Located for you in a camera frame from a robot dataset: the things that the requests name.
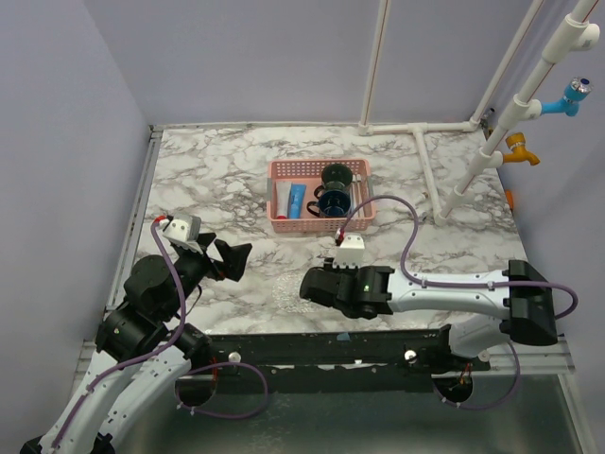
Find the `pink plastic basket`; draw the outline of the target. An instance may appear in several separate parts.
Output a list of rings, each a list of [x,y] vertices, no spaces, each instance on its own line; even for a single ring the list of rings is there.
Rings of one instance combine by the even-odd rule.
[[[268,164],[267,216],[277,234],[334,232],[343,217],[326,217],[319,204],[322,172],[330,165],[348,167],[353,180],[347,188],[351,206],[373,196],[370,162],[362,158],[274,160]]]

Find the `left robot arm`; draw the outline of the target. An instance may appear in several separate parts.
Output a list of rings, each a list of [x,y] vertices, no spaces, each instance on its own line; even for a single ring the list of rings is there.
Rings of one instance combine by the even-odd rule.
[[[124,284],[123,303],[100,324],[89,367],[58,421],[24,443],[24,453],[113,453],[131,425],[178,378],[218,366],[210,339],[185,320],[186,299],[202,279],[239,281],[251,245],[234,247],[213,233],[168,239],[140,259]]]

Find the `dark green mug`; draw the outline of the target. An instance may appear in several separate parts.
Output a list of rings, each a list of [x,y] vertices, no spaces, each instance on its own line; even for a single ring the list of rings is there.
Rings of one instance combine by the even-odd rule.
[[[348,166],[336,163],[326,166],[321,172],[321,185],[314,191],[319,198],[326,191],[337,190],[347,192],[353,182],[354,174]]]

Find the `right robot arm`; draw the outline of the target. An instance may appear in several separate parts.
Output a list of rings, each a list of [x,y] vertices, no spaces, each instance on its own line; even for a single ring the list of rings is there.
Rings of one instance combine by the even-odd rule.
[[[462,323],[441,328],[438,343],[417,354],[418,366],[433,374],[455,371],[483,351],[510,341],[551,346],[558,341],[552,290],[528,262],[511,260],[503,271],[404,274],[388,266],[350,269],[325,262],[309,269],[299,295],[340,311],[350,319],[373,319],[415,310],[469,314]]]

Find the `dark blue mug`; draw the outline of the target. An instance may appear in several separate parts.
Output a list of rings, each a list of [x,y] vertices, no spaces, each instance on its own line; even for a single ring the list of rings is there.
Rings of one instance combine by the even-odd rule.
[[[351,206],[351,197],[346,192],[331,190],[317,200],[309,201],[306,210],[316,218],[346,218]]]

